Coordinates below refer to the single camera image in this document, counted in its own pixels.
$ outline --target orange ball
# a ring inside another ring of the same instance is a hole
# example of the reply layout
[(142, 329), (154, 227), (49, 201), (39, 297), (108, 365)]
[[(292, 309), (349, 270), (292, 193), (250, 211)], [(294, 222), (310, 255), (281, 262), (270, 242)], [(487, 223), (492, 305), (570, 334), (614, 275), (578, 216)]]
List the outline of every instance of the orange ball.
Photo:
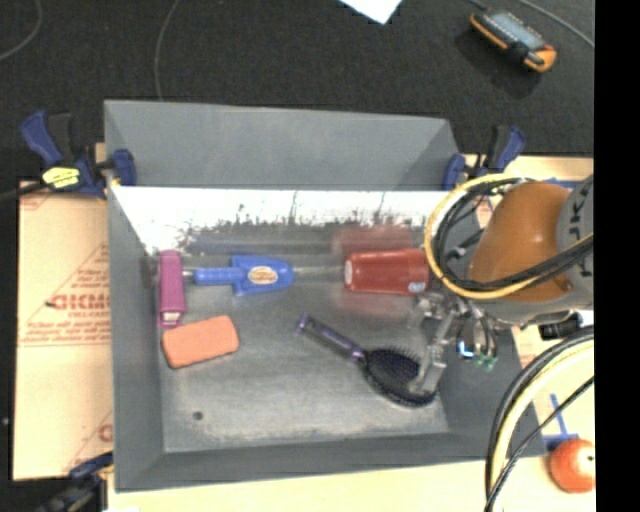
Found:
[(567, 439), (549, 455), (553, 480), (566, 492), (585, 493), (596, 487), (596, 447), (586, 439)]

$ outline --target yellow cable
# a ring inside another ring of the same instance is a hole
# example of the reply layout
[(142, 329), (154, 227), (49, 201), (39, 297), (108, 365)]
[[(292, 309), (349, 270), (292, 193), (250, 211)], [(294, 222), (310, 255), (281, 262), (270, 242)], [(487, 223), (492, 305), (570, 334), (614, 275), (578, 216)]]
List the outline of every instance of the yellow cable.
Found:
[(593, 357), (595, 342), (594, 340), (581, 343), (580, 345), (567, 349), (556, 360), (552, 361), (544, 370), (542, 370), (524, 389), (517, 400), (513, 402), (509, 412), (502, 421), (498, 432), (495, 449), (491, 454), (491, 487), (493, 487), (498, 479), (500, 472), (506, 463), (507, 452), (513, 431), (524, 413), (525, 409), (533, 401), (535, 395), (558, 373), (566, 370), (567, 366), (574, 364), (576, 361), (591, 355)]
[[(434, 225), (436, 224), (438, 217), (442, 214), (443, 210), (445, 209), (445, 206), (451, 203), (454, 198), (457, 200), (458, 196), (460, 196), (463, 193), (466, 193), (468, 189), (475, 187), (476, 185), (479, 185), (482, 183), (500, 183), (503, 181), (506, 182), (506, 181), (512, 181), (512, 180), (513, 180), (512, 176), (504, 177), (503, 175), (489, 174), (486, 176), (481, 176), (480, 178), (475, 178), (473, 180), (467, 181), (461, 185), (458, 185), (449, 195), (447, 195), (438, 204), (438, 206), (436, 206), (436, 208), (431, 213), (431, 216), (429, 217), (429, 221), (427, 222), (427, 226), (424, 230), (424, 250), (427, 256), (429, 267), (431, 271), (436, 275), (436, 277), (438, 277), (447, 288), (449, 288), (454, 293), (460, 295), (461, 297), (467, 297), (469, 299), (477, 299), (477, 300), (499, 299), (502, 297), (506, 297), (507, 295), (511, 295), (512, 293), (515, 293), (517, 291), (520, 291), (523, 288), (526, 288), (527, 286), (534, 283), (537, 279), (541, 277), (541, 276), (531, 277), (519, 283), (514, 283), (512, 285), (504, 286), (496, 290), (487, 290), (487, 291), (468, 290), (466, 288), (462, 288), (461, 286), (456, 285), (449, 278), (445, 277), (443, 270), (439, 267), (438, 263), (436, 262), (436, 258), (433, 254), (431, 241), (435, 231)], [(582, 243), (591, 237), (593, 237), (593, 233), (590, 233), (584, 238), (576, 241), (573, 245), (571, 245), (566, 250), (573, 248), (577, 244)]]

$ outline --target white cable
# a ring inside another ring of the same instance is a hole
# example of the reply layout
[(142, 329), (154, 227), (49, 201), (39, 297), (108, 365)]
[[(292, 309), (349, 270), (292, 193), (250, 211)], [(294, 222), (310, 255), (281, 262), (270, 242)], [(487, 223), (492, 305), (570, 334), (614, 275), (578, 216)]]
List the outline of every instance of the white cable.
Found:
[(4, 53), (0, 53), (0, 62), (18, 53), (25, 46), (27, 46), (33, 40), (34, 37), (38, 35), (38, 32), (40, 32), (40, 27), (42, 26), (42, 19), (44, 18), (44, 15), (42, 13), (42, 5), (40, 4), (40, 0), (34, 0), (34, 3), (36, 4), (36, 9), (38, 11), (38, 21), (36, 22), (36, 26), (33, 27), (33, 30), (31, 31), (31, 33), (27, 37), (25, 37), (20, 43), (18, 43), (16, 46), (11, 48), (10, 50), (7, 50)]
[(582, 32), (580, 32), (577, 28), (575, 28), (574, 26), (570, 25), (569, 23), (564, 21), (562, 18), (556, 16), (552, 12), (549, 12), (546, 9), (543, 9), (542, 7), (540, 7), (539, 5), (536, 5), (534, 3), (529, 2), (528, 0), (516, 0), (516, 2), (520, 2), (522, 5), (526, 5), (527, 7), (530, 7), (531, 9), (533, 9), (534, 11), (538, 11), (540, 14), (543, 14), (543, 15), (547, 16), (548, 18), (552, 19), (556, 23), (562, 25), (568, 31), (573, 32), (580, 39), (582, 39), (585, 43), (587, 43), (589, 46), (591, 46), (591, 48), (595, 49), (596, 44), (591, 39), (589, 39), (586, 35), (584, 35)]
[(153, 79), (156, 84), (156, 95), (158, 96), (158, 99), (160, 101), (163, 100), (162, 89), (160, 87), (160, 49), (162, 47), (162, 40), (164, 39), (164, 33), (167, 31), (167, 27), (169, 26), (171, 17), (173, 16), (173, 13), (175, 12), (179, 3), (180, 3), (180, 0), (176, 0), (171, 6), (171, 10), (169, 11), (169, 14), (167, 14), (167, 17), (165, 18), (164, 23), (162, 24), (162, 28), (160, 29), (160, 34), (158, 35), (158, 40), (156, 41), (156, 51), (155, 51), (155, 56), (153, 58)]
[(566, 370), (566, 368), (587, 356), (593, 357), (595, 341), (590, 340), (585, 343), (567, 349), (565, 352), (557, 356), (557, 360), (553, 360), (544, 370), (542, 370), (527, 385), (517, 400), (513, 402), (509, 412), (502, 421), (499, 430), (495, 449), (492, 457), (491, 487), (495, 485), (500, 472), (502, 471), (509, 450), (509, 443), (515, 427), (524, 413), (525, 409), (532, 402), (536, 394), (556, 375)]

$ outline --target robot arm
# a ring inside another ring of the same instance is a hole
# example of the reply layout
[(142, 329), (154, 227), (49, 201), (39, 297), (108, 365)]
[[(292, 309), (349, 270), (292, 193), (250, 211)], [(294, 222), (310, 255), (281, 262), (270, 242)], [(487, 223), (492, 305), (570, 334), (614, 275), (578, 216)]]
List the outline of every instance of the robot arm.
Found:
[[(487, 226), (450, 242), (460, 219), (491, 194), (502, 199)], [(417, 308), (441, 328), (427, 345), (412, 388), (433, 393), (446, 368), (444, 347), (457, 342), (450, 328), (455, 319), (470, 318), (476, 327), (472, 347), (459, 353), (490, 370), (495, 331), (558, 324), (575, 310), (593, 308), (593, 175), (573, 190), (498, 175), (471, 180), (433, 212), (425, 251), (436, 282)], [(449, 265), (452, 258), (459, 260), (457, 270)]]

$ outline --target black carpet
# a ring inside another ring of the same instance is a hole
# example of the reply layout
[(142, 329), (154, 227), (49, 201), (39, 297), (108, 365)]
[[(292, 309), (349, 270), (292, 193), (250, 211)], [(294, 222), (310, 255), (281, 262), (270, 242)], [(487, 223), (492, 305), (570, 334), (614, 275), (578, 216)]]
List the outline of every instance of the black carpet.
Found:
[[(20, 123), (38, 109), (68, 111), (81, 144), (103, 137), (105, 98), (148, 98), (436, 116), (462, 152), (484, 151), (491, 128), (518, 126), (526, 153), (593, 156), (594, 49), (558, 21), (495, 0), (557, 49), (540, 75), (514, 65), (472, 32), (465, 0), (403, 0), (386, 25), (336, 0), (0, 2), (0, 191), (38, 176)], [(538, 5), (594, 40), (595, 0)], [(16, 209), (0, 204), (0, 510), (31, 510), (62, 482), (10, 482), (15, 358)]]

